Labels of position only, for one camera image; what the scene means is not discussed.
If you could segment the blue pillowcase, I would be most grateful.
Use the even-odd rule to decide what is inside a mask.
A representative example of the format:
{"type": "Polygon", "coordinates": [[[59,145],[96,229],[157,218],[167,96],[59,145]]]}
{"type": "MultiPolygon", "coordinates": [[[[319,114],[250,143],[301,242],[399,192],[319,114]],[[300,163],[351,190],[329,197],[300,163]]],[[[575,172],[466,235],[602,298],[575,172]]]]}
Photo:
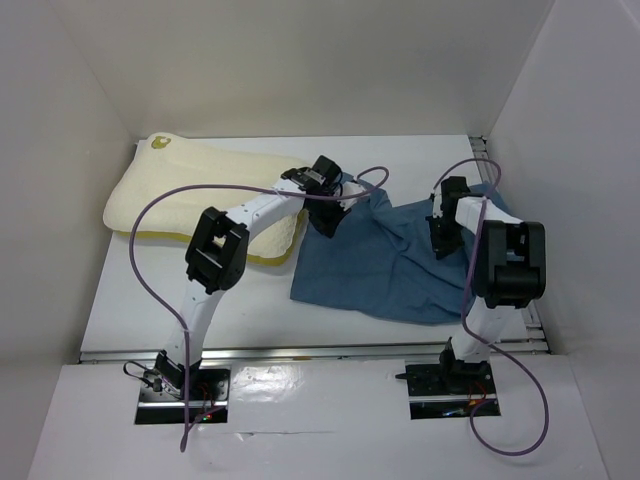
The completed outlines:
{"type": "Polygon", "coordinates": [[[394,322],[458,323],[475,301],[464,292],[474,235],[464,230],[462,248],[437,259],[426,220],[431,212],[428,199],[395,206],[380,189],[352,208],[333,237],[309,226],[291,300],[394,322]]]}

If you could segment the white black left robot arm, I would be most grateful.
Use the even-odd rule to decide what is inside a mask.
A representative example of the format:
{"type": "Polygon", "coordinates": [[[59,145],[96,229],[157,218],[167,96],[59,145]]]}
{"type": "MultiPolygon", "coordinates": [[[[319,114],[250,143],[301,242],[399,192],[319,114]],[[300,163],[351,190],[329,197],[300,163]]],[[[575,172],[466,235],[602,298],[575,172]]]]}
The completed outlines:
{"type": "Polygon", "coordinates": [[[343,182],[342,170],[325,156],[311,167],[281,174],[272,190],[228,211],[205,209],[187,247],[186,291],[178,310],[179,326],[160,350],[155,370],[163,389],[176,399],[197,387],[206,333],[225,292],[244,274],[250,243],[269,227],[300,212],[331,238],[364,187],[343,182]]]}

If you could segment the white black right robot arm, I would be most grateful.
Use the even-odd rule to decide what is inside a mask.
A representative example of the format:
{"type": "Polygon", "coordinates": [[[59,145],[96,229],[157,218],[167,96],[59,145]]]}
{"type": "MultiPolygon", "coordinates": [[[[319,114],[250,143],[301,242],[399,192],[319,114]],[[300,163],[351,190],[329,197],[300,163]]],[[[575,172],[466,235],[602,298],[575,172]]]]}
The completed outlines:
{"type": "Polygon", "coordinates": [[[461,176],[439,181],[431,200],[427,222],[438,260],[465,246],[465,232],[475,236],[468,269],[474,301],[462,329],[447,341],[436,369],[441,388],[464,394],[490,374],[490,346],[500,340],[512,313],[544,293],[545,228],[513,217],[472,192],[461,176]]]}

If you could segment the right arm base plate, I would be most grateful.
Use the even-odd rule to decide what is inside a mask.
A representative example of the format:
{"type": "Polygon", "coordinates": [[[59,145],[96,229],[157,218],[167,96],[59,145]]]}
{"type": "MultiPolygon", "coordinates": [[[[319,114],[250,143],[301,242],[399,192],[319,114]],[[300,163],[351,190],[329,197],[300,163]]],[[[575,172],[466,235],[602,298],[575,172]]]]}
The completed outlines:
{"type": "Polygon", "coordinates": [[[395,379],[406,385],[412,420],[468,418],[474,408],[478,417],[501,415],[488,365],[479,374],[445,380],[437,364],[409,364],[395,379]]]}

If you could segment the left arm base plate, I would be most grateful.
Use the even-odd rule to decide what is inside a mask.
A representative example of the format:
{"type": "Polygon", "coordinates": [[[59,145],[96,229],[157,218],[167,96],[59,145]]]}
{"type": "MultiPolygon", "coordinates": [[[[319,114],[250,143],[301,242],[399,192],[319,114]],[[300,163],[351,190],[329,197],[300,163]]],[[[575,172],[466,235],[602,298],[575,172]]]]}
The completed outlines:
{"type": "MultiPolygon", "coordinates": [[[[200,423],[226,423],[230,389],[230,368],[205,368],[192,383],[189,394],[189,421],[201,416],[200,423]]],[[[184,401],[180,393],[154,370],[141,375],[136,425],[172,425],[184,421],[184,401]]]]}

